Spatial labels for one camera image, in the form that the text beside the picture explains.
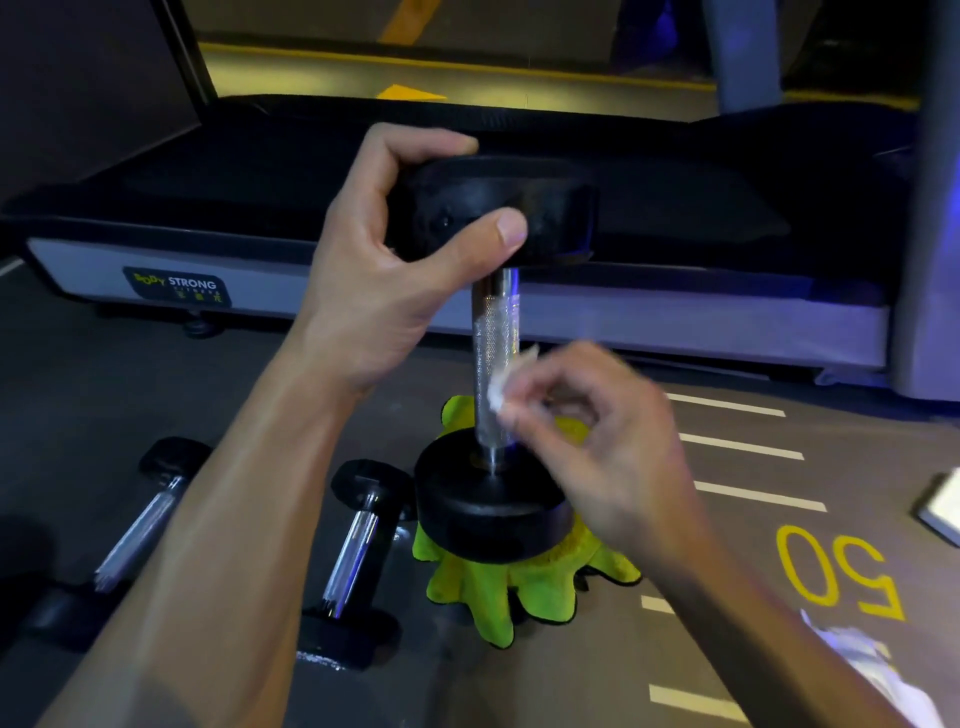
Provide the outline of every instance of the right hand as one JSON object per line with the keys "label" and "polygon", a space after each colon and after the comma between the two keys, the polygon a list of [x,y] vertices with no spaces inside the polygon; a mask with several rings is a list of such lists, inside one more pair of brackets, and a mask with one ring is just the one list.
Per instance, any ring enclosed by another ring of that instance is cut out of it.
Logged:
{"label": "right hand", "polygon": [[[641,562],[682,558],[683,534],[706,530],[669,400],[612,353],[584,341],[556,349],[512,373],[504,398],[500,422],[608,546]],[[592,425],[586,441],[568,440],[555,414]]]}

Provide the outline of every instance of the painted number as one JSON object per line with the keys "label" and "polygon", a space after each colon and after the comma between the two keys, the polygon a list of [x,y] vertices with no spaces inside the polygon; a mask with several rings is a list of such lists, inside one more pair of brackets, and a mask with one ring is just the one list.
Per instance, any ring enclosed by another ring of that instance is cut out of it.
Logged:
{"label": "painted number", "polygon": [[[814,594],[804,586],[804,582],[800,580],[800,576],[797,575],[797,570],[793,566],[793,559],[790,558],[790,548],[787,545],[787,539],[794,534],[805,539],[817,555],[817,561],[820,562],[820,569],[823,571],[824,578],[827,580],[827,590],[821,595]],[[824,607],[832,607],[837,603],[837,600],[840,598],[840,587],[837,585],[836,572],[833,570],[833,566],[830,565],[827,553],[824,551],[824,548],[820,546],[820,542],[813,538],[808,531],[804,531],[797,525],[781,526],[780,530],[777,531],[777,551],[780,552],[780,561],[783,563],[783,570],[786,571],[786,577],[790,580],[790,583],[793,584],[793,588],[800,592],[800,595],[804,599]]]}
{"label": "painted number", "polygon": [[[826,590],[821,595],[810,591],[804,582],[801,581],[800,576],[797,575],[797,569],[793,565],[793,558],[790,556],[788,544],[790,536],[794,535],[800,536],[810,544],[813,553],[817,557],[817,561],[820,564],[820,571],[823,572],[824,580],[827,584]],[[864,614],[874,615],[875,617],[886,617],[888,619],[905,621],[906,617],[903,615],[903,608],[900,606],[900,596],[897,594],[897,586],[894,584],[893,578],[886,574],[881,574],[871,579],[856,571],[847,560],[848,546],[862,548],[874,561],[883,563],[884,559],[879,551],[863,539],[858,539],[854,536],[837,536],[833,540],[833,558],[840,567],[840,570],[857,584],[865,586],[868,589],[876,589],[886,595],[885,604],[858,601],[857,606],[860,608],[860,611]],[[790,583],[793,584],[793,588],[796,589],[804,599],[824,607],[832,607],[839,601],[840,587],[837,584],[836,571],[833,570],[833,564],[830,563],[827,553],[824,551],[824,548],[820,546],[820,542],[817,541],[809,531],[805,531],[797,525],[781,526],[780,530],[777,531],[777,552],[780,554],[780,562],[783,564],[783,571],[786,573],[786,577],[790,580]]]}
{"label": "painted number", "polygon": [[906,621],[906,617],[903,616],[903,608],[900,606],[900,596],[897,594],[897,587],[894,584],[893,578],[886,574],[881,574],[876,579],[868,579],[863,574],[857,573],[853,570],[850,562],[847,561],[847,546],[858,546],[862,548],[874,561],[883,563],[884,559],[883,554],[863,539],[858,539],[854,536],[837,536],[833,539],[833,558],[836,559],[843,573],[857,584],[862,584],[868,589],[877,589],[884,592],[887,596],[886,604],[858,601],[856,605],[860,608],[860,611],[868,615],[875,615],[876,617]]}

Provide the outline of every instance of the wrist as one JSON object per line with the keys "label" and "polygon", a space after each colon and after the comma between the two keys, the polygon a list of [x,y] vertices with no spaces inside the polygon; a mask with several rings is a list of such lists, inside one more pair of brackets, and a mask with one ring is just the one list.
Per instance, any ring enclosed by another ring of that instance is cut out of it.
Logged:
{"label": "wrist", "polygon": [[629,555],[646,570],[695,570],[705,554],[718,548],[716,532],[699,499],[684,501],[664,504],[644,528],[636,530],[638,535]]}
{"label": "wrist", "polygon": [[258,386],[277,392],[290,407],[307,414],[333,416],[345,422],[364,393],[324,365],[282,346]]}

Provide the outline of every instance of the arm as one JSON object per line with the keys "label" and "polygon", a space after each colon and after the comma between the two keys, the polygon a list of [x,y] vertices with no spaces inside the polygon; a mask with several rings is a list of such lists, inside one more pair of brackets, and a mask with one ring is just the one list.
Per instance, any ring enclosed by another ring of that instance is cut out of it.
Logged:
{"label": "arm", "polygon": [[384,245],[402,162],[471,154],[441,130],[378,125],[327,212],[303,305],[131,592],[39,725],[279,726],[331,453],[354,405],[456,290],[523,243],[515,210],[435,255]]}
{"label": "arm", "polygon": [[[503,424],[540,457],[586,524],[645,570],[755,726],[909,728],[713,531],[660,389],[577,343],[522,367]],[[582,447],[542,415],[593,425]]]}

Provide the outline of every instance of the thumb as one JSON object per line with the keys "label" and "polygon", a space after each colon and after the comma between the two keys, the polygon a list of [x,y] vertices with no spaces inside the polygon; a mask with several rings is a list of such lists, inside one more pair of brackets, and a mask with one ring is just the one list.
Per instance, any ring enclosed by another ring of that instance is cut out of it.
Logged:
{"label": "thumb", "polygon": [[527,239],[527,219],[512,207],[488,212],[430,257],[414,263],[418,275],[453,293],[489,275]]}
{"label": "thumb", "polygon": [[564,481],[584,465],[587,455],[557,429],[553,417],[518,402],[505,401],[497,413],[500,423],[530,448],[558,480]]}

